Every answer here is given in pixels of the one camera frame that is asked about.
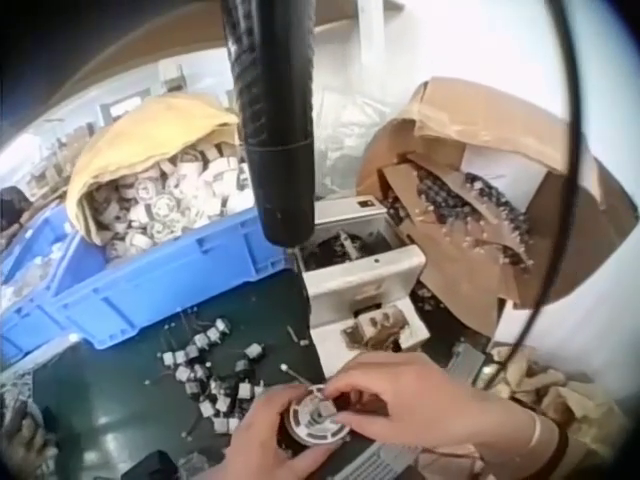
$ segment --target wrist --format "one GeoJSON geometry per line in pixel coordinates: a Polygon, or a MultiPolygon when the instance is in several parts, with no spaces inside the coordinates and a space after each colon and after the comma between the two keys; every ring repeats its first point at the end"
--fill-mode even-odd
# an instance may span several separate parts
{"type": "Polygon", "coordinates": [[[502,398],[486,400],[482,407],[473,444],[483,457],[499,461],[526,452],[536,434],[535,414],[502,398]]]}

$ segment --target blue plastic bin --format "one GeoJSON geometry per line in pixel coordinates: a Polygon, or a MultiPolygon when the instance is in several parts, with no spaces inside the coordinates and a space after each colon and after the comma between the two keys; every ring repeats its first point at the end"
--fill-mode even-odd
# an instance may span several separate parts
{"type": "Polygon", "coordinates": [[[33,233],[24,240],[12,258],[3,284],[20,275],[38,256],[47,256],[51,247],[64,242],[63,253],[47,277],[27,296],[5,309],[0,319],[0,354],[3,365],[9,365],[29,352],[67,333],[68,327],[60,321],[50,300],[51,287],[65,256],[74,245],[78,234],[67,233],[68,217],[63,205],[49,209],[32,228],[33,233]]]}
{"type": "Polygon", "coordinates": [[[45,256],[51,246],[68,235],[64,205],[55,204],[29,222],[2,254],[2,282],[10,282],[35,257],[45,256]]]}
{"type": "Polygon", "coordinates": [[[60,265],[52,301],[70,331],[104,349],[178,310],[287,266],[264,237],[254,208],[158,245],[120,264],[74,240],[60,265]]]}

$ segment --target paper sheet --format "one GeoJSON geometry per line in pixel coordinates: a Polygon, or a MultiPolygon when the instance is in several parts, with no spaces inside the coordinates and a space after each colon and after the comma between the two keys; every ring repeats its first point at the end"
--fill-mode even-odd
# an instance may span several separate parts
{"type": "Polygon", "coordinates": [[[521,211],[535,195],[547,169],[524,155],[467,145],[460,169],[475,173],[496,186],[521,211]]]}

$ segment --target plastic bag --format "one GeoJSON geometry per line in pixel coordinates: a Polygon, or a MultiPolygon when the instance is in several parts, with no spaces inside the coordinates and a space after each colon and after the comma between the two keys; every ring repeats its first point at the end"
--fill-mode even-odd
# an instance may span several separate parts
{"type": "Polygon", "coordinates": [[[362,154],[375,132],[391,117],[390,106],[361,95],[314,92],[316,195],[355,194],[362,154]]]}

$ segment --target black hose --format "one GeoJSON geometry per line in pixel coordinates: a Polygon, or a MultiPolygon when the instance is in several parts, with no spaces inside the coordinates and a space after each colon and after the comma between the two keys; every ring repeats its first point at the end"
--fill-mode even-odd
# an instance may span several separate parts
{"type": "Polygon", "coordinates": [[[580,81],[578,78],[578,62],[563,0],[547,0],[546,3],[553,21],[556,36],[558,37],[567,82],[569,100],[567,164],[569,168],[562,188],[558,231],[556,232],[556,238],[553,250],[551,251],[551,258],[549,259],[547,271],[545,272],[542,286],[538,293],[538,299],[536,300],[533,311],[531,312],[531,315],[529,315],[522,331],[513,343],[511,351],[505,358],[504,362],[502,362],[500,368],[496,370],[487,382],[486,385],[488,388],[493,385],[498,376],[518,353],[518,350],[520,350],[524,344],[527,335],[529,335],[529,332],[533,328],[542,308],[549,298],[549,294],[551,293],[551,289],[556,281],[556,277],[560,272],[562,260],[571,236],[575,200],[578,196],[578,174],[580,172],[580,153],[582,149],[582,105],[580,97],[580,81]]]}
{"type": "Polygon", "coordinates": [[[295,247],[314,228],[315,0],[223,0],[245,155],[267,239],[295,247]]]}

